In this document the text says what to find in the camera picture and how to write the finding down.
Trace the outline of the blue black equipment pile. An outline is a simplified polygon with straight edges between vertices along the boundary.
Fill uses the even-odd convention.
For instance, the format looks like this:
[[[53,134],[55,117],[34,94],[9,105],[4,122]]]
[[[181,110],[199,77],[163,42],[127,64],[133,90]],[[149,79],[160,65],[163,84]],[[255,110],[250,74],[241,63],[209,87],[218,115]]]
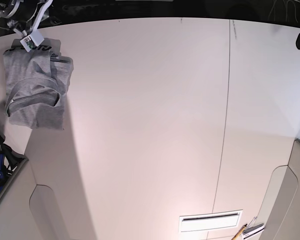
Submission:
[[[25,155],[15,152],[5,144],[5,137],[0,134],[0,193],[15,170],[26,160]]]

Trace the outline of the yellow pencil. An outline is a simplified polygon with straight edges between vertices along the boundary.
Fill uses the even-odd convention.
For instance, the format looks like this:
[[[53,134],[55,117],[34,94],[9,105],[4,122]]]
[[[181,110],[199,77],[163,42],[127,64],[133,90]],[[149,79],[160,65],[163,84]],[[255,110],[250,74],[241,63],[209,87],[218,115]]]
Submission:
[[[243,225],[241,229],[236,233],[236,235],[231,239],[231,240],[236,240],[242,233],[243,231],[247,228],[247,224]]]

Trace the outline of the grey T-shirt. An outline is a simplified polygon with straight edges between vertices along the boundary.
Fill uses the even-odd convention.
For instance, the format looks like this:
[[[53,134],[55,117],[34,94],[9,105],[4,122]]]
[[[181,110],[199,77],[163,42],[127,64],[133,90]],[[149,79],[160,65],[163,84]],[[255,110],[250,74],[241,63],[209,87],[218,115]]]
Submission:
[[[12,125],[62,130],[74,63],[61,41],[46,38],[30,52],[14,44],[3,53],[5,113]]]

